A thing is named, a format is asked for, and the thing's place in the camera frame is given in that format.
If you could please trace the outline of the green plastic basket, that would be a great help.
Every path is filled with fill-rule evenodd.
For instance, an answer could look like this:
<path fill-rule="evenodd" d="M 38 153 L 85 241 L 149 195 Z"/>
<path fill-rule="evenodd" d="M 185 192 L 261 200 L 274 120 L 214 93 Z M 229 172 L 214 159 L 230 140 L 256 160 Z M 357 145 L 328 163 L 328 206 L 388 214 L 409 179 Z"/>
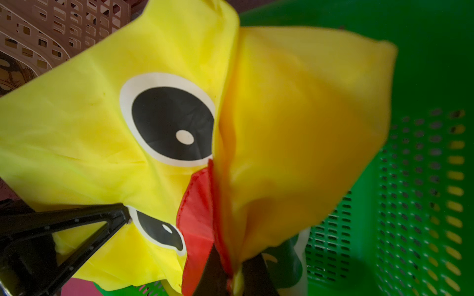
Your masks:
<path fill-rule="evenodd" d="M 293 241 L 302 296 L 474 293 L 472 1 L 279 1 L 250 25 L 339 28 L 399 54 L 389 138 L 334 212 Z"/>

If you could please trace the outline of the beige plastic file organizer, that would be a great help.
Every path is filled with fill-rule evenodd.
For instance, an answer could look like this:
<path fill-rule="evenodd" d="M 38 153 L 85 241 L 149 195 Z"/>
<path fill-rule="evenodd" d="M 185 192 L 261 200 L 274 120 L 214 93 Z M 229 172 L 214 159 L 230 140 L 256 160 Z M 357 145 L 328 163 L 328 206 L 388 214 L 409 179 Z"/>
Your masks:
<path fill-rule="evenodd" d="M 137 18 L 146 1 L 1 1 L 1 52 L 34 76 L 94 46 Z"/>

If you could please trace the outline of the yellow duck raincoat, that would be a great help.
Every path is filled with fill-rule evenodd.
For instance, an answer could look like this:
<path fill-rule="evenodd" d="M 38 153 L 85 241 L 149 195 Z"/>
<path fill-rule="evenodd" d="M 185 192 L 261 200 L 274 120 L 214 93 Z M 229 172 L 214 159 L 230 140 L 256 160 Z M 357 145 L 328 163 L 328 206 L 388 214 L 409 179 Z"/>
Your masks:
<path fill-rule="evenodd" d="M 212 248 L 242 264 L 320 223 L 386 141 L 395 45 L 242 27 L 225 1 L 149 1 L 104 41 L 1 98 L 1 177 L 34 210 L 132 216 L 76 277 L 190 296 Z"/>

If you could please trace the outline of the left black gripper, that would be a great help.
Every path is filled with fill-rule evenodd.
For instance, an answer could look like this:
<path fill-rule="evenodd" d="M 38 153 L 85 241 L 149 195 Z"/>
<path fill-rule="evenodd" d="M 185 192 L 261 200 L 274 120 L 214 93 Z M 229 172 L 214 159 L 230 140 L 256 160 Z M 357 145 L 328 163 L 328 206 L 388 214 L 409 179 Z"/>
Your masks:
<path fill-rule="evenodd" d="M 63 285 L 121 227 L 130 221 L 126 206 L 35 212 L 12 205 L 1 210 L 1 295 L 58 296 Z M 53 234 L 98 224 L 66 259 L 56 260 Z"/>

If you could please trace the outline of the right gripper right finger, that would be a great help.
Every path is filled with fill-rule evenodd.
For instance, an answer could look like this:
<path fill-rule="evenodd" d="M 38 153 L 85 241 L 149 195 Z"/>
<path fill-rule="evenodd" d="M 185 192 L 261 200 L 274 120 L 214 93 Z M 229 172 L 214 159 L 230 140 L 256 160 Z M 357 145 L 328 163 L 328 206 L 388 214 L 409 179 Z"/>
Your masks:
<path fill-rule="evenodd" d="M 244 296 L 279 296 L 273 285 L 262 254 L 242 264 Z"/>

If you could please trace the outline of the dinosaur print raincoat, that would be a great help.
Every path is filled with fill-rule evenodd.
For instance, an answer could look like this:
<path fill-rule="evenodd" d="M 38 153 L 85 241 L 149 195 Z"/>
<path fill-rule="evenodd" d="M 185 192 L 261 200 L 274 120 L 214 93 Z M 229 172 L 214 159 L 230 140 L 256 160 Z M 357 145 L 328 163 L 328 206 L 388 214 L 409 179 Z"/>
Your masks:
<path fill-rule="evenodd" d="M 281 245 L 269 247 L 262 253 L 269 277 L 281 296 L 308 294 L 305 248 L 310 233 L 311 229 L 307 228 Z"/>

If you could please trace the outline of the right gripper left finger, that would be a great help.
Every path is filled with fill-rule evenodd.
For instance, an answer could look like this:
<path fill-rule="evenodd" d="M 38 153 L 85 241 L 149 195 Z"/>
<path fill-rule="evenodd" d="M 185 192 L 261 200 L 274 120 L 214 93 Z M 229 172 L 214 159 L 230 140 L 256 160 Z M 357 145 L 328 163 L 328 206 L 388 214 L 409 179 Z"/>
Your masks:
<path fill-rule="evenodd" d="M 216 247 L 213 246 L 193 296 L 227 296 L 227 279 L 220 255 Z"/>

